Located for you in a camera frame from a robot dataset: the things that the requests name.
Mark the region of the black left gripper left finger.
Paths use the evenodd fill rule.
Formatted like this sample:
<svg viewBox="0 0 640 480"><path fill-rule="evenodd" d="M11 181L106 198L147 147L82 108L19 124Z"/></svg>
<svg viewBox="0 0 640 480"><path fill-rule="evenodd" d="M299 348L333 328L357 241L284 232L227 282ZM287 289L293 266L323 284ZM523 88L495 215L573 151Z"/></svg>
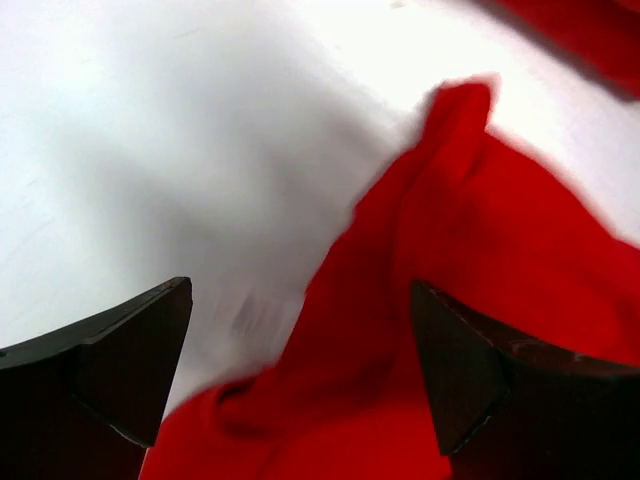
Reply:
<svg viewBox="0 0 640 480"><path fill-rule="evenodd" d="M1 350L4 479L135 479L154 445L192 311L175 277Z"/></svg>

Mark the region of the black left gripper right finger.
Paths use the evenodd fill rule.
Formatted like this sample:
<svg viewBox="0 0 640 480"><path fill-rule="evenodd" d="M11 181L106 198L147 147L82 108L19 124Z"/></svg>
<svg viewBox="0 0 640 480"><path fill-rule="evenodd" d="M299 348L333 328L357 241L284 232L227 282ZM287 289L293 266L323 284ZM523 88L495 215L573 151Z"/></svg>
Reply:
<svg viewBox="0 0 640 480"><path fill-rule="evenodd" d="M639 371L547 343L416 282L410 318L455 479L635 479Z"/></svg>

